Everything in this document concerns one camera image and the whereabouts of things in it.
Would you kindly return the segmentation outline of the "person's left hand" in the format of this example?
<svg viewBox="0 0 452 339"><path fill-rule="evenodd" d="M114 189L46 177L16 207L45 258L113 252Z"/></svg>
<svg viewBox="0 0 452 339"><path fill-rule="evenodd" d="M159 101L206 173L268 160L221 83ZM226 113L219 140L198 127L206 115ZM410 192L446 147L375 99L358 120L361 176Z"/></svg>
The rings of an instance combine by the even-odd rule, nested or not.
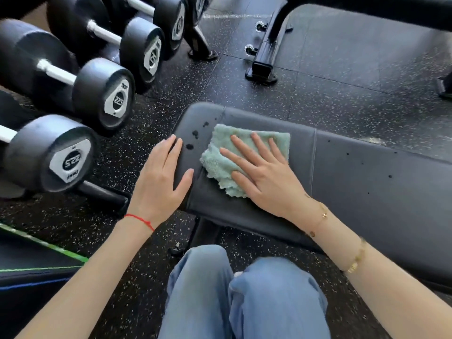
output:
<svg viewBox="0 0 452 339"><path fill-rule="evenodd" d="M124 220L155 231L181 203L174 199L174 178L183 140L172 134L150 152L137 182Z"/></svg>

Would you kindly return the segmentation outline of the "person's right hand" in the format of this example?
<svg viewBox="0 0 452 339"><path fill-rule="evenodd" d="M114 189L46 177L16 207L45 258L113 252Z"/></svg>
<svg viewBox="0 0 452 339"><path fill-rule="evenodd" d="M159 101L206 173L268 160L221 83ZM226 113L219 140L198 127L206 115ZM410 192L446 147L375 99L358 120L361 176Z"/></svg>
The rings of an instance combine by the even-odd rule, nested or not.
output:
<svg viewBox="0 0 452 339"><path fill-rule="evenodd" d="M266 145L256 132L251 133L251 139L257 152L265 160L262 166L248 165L249 162L243 155L239 156L226 148L220 148L220 153L240 168L240 171L235 171L248 177L260 189L263 195L252 200L254 204L302 228L310 217L307 206L312 199L307 197L289 164L281 164L274 158L269 143Z"/></svg>

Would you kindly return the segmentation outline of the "green microfibre cleaning cloth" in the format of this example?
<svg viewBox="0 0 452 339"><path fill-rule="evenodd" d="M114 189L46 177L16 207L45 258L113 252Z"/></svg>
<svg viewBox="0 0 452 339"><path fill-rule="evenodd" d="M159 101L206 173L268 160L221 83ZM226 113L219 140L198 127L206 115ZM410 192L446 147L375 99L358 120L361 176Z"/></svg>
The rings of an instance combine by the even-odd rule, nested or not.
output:
<svg viewBox="0 0 452 339"><path fill-rule="evenodd" d="M280 152L280 139L290 142L290 134L282 133L267 137L267 146L261 134L278 135L278 132L237 129L223 124L216 125L212 140L202 154L200 161L207 171L207 177L215 178L221 189L230 197L247 198L237 179L252 195L264 195L264 201L291 203L306 192L291 171L285 156Z"/></svg>

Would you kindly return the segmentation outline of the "person's left forearm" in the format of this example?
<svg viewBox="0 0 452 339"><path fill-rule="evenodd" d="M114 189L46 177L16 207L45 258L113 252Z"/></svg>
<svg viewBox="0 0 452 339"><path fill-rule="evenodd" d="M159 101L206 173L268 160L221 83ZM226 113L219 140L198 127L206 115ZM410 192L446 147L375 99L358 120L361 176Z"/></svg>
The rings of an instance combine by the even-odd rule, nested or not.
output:
<svg viewBox="0 0 452 339"><path fill-rule="evenodd" d="M121 219L88 262L14 339L88 339L127 267L151 231Z"/></svg>

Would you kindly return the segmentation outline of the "person's right forearm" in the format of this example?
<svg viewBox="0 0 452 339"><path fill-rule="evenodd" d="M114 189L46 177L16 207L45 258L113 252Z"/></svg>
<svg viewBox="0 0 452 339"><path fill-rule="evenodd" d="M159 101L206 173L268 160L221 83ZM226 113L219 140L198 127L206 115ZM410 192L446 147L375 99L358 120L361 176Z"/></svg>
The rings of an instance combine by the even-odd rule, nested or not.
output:
<svg viewBox="0 0 452 339"><path fill-rule="evenodd" d="M309 198L310 217L298 228L345 274L392 339L452 339L452 307Z"/></svg>

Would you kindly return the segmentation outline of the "black padded workout bench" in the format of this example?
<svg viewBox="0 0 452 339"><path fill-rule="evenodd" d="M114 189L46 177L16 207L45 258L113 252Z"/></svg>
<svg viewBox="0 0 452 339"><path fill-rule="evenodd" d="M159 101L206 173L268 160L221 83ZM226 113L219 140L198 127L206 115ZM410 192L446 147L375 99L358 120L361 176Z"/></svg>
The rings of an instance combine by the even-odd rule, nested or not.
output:
<svg viewBox="0 0 452 339"><path fill-rule="evenodd" d="M294 225L206 176L199 160L217 124L290 133L289 164L308 194L429 288L452 295L452 163L209 102L184 110L172 129L185 145L174 183L189 168L194 181L179 209L318 253Z"/></svg>

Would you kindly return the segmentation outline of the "light blue jeans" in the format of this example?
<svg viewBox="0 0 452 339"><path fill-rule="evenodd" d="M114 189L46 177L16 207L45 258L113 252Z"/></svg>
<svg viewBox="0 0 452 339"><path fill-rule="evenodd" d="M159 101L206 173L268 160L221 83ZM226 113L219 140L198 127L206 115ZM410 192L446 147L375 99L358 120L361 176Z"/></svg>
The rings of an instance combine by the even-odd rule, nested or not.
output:
<svg viewBox="0 0 452 339"><path fill-rule="evenodd" d="M233 273L219 245L189 249L170 273L157 339L331 339L313 276L281 257Z"/></svg>

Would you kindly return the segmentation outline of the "black equipment foot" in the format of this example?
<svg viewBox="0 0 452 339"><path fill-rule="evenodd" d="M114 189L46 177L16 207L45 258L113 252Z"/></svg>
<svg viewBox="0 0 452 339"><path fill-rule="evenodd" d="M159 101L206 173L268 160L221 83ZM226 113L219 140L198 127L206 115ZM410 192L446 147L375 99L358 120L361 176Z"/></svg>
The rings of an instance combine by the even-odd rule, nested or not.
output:
<svg viewBox="0 0 452 339"><path fill-rule="evenodd" d="M452 100L452 72L435 80L437 94L440 98Z"/></svg>

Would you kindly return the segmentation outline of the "black mat with green stripe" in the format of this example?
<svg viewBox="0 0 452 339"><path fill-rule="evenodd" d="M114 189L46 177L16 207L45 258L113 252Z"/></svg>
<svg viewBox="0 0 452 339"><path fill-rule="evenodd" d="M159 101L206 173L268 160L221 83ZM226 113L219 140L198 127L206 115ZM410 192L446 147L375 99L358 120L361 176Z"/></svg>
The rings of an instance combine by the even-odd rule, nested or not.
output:
<svg viewBox="0 0 452 339"><path fill-rule="evenodd" d="M0 339L14 339L87 261L0 223Z"/></svg>

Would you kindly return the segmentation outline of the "black bench frame with wheels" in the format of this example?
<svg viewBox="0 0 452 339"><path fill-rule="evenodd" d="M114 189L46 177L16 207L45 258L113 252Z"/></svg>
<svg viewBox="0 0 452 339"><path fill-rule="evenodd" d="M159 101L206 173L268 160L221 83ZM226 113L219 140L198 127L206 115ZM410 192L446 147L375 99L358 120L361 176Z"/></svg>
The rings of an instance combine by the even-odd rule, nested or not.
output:
<svg viewBox="0 0 452 339"><path fill-rule="evenodd" d="M273 72L274 62L287 31L289 14L305 4L452 32L452 0L286 0L273 12L258 49L249 45L246 48L248 55L255 56L246 72L247 79L263 84L277 81Z"/></svg>

